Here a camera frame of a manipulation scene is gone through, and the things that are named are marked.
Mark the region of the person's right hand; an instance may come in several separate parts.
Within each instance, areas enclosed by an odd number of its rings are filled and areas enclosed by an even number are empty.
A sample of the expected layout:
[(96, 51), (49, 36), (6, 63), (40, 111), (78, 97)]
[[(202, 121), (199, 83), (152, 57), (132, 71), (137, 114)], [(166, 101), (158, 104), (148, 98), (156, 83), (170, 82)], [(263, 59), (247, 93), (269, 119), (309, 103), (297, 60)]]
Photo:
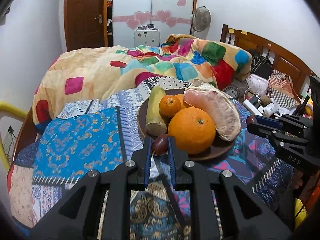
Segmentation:
[(303, 185), (303, 172), (299, 170), (294, 170), (293, 177), (292, 177), (292, 188), (294, 190), (298, 189)]

